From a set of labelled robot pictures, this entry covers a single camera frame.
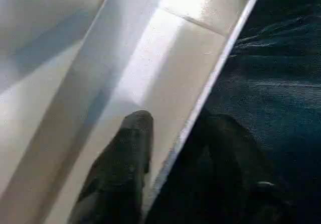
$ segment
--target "denim fabric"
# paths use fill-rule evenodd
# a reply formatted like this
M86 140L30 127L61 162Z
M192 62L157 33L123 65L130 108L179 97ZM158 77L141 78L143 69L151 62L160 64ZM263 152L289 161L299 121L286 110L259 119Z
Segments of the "denim fabric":
M205 108L247 127L321 220L321 0L259 0Z

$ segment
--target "white surface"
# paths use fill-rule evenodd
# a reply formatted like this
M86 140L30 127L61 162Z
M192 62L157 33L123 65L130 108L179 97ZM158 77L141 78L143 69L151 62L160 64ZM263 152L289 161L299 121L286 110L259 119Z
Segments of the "white surface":
M160 6L222 35L230 34L248 0L162 0Z
M0 55L13 53L78 10L102 0L0 0Z
M235 40L240 31L227 29L242 11L226 3L234 0L196 0L198 8L192 12L188 3L182 9L180 0L160 0L159 6L158 1L107 0L63 82L80 41L40 58L39 66L31 64L32 71L19 64L2 65L9 77L0 78L0 108L6 119L0 130L5 141L0 143L3 164L13 165L4 171L0 191L16 171L0 201L2 223L39 218L46 224L65 223L91 164L122 118L137 109L149 110L155 121L154 184L209 77L214 76L212 85L218 76L233 45L227 40ZM233 14L221 24L216 9ZM57 43L66 39L62 36ZM50 49L36 42L35 56ZM21 59L28 58L26 51Z

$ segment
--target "white panel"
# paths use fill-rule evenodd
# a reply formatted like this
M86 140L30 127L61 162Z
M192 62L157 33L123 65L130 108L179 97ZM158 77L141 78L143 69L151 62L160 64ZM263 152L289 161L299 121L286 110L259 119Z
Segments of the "white panel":
M0 0L0 55L18 48L78 10L96 10L102 0Z
M162 0L161 7L228 35L248 0Z
M0 196L80 49L92 19L93 14L78 12L28 47L0 59Z

